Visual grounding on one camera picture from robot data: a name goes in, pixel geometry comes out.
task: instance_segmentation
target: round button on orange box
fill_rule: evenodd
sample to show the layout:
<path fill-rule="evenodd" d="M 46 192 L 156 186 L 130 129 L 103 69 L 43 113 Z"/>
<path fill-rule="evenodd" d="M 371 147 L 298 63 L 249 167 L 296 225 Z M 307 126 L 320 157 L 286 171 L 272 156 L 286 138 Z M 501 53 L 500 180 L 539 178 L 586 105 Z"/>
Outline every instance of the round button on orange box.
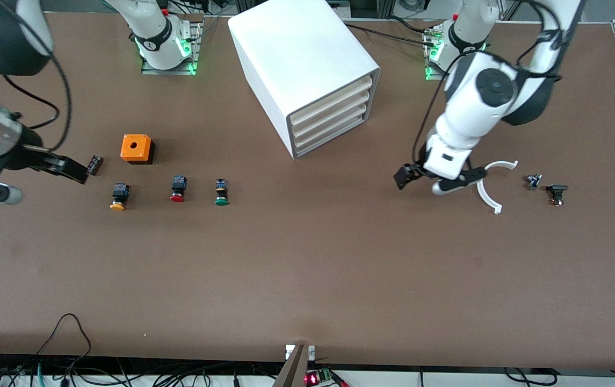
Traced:
<path fill-rule="evenodd" d="M 121 143 L 121 159 L 130 164 L 152 164 L 155 142 L 147 134 L 126 134 Z"/>

